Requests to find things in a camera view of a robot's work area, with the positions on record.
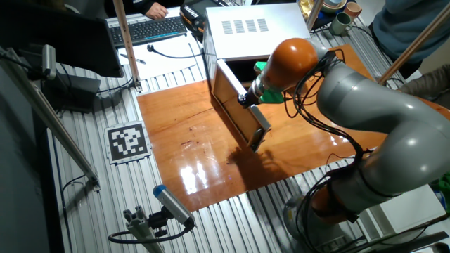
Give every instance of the open box lid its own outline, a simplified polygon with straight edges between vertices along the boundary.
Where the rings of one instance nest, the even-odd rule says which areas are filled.
[[[225,61],[218,60],[212,94],[247,142],[247,146],[256,152],[271,125],[256,105],[245,109],[238,102],[238,96],[246,93]]]

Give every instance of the mug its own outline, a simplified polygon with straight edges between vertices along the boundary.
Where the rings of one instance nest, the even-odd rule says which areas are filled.
[[[331,7],[336,7],[340,4],[341,0],[324,0],[323,2]]]
[[[344,12],[350,16],[352,22],[359,16],[359,14],[361,14],[362,11],[363,8],[361,8],[359,4],[353,2],[348,3],[344,10]]]
[[[330,32],[333,35],[342,34],[345,28],[352,23],[352,18],[346,13],[338,13],[336,18],[332,21],[330,25]]]

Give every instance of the keyboard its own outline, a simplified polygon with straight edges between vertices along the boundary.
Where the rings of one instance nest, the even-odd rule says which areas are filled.
[[[181,17],[164,18],[161,20],[149,20],[128,25],[133,45],[146,44],[150,42],[180,36],[186,33],[186,27]],[[112,40],[116,48],[124,47],[124,39],[120,27],[110,28]]]

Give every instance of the aluminum profile table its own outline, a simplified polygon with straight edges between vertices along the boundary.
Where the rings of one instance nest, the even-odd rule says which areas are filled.
[[[134,23],[145,18],[142,15],[131,15],[128,20]],[[114,20],[109,20],[109,24],[118,25]],[[355,20],[355,25],[364,27],[360,19]],[[312,38],[327,48],[351,44],[373,77],[381,76],[391,64],[379,52],[373,40],[365,32],[355,28],[349,31],[347,37],[334,37],[326,30],[313,33]],[[190,46],[191,52],[186,54],[200,53],[200,44],[191,43]],[[192,67],[143,80],[143,93],[206,79],[201,56],[195,59],[196,64]],[[131,71],[128,65],[124,68],[125,76],[116,79],[66,66],[69,74],[101,80],[100,90],[113,89],[127,82],[131,78]],[[397,89],[401,83],[391,80],[388,81],[388,86]],[[82,178],[67,187],[64,198],[68,227],[63,219],[59,192],[69,180],[81,176],[82,171],[58,140],[48,132],[66,252],[70,252],[68,234],[73,252],[146,252],[141,245],[110,243],[108,235],[126,230],[122,216],[125,209],[141,205],[147,214],[160,211],[161,205],[152,194],[153,187],[162,183],[158,165],[153,153],[134,162],[110,165],[105,155],[103,137],[105,128],[142,120],[136,100],[141,94],[134,88],[104,92],[98,96],[91,113],[67,111],[63,114],[61,121],[88,161],[97,169],[101,185],[99,192],[93,191],[86,184],[86,178]],[[193,232],[176,240],[163,242],[162,246],[166,252],[303,252],[283,225],[283,204],[294,194],[306,193],[323,176],[325,170],[345,166],[349,161],[351,160],[334,162],[327,167],[319,167],[195,211],[193,215],[197,227]],[[341,227],[351,239],[363,235],[357,223],[342,223]],[[169,221],[169,235],[181,230],[182,227],[176,221]]]

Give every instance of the wooden board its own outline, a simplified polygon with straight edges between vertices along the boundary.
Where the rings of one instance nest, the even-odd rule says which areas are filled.
[[[339,48],[348,66],[371,78],[350,45]],[[139,96],[138,102],[162,182],[191,211],[324,165],[331,153],[354,154],[346,140],[318,130],[300,116],[289,118],[283,105],[259,105],[272,130],[253,153],[212,97],[207,82]],[[448,110],[429,104],[450,118]],[[288,105],[294,112],[292,103]],[[308,110],[335,126],[315,105]],[[363,148],[374,148],[385,137],[346,131]],[[331,156],[329,162],[336,160],[340,158]]]

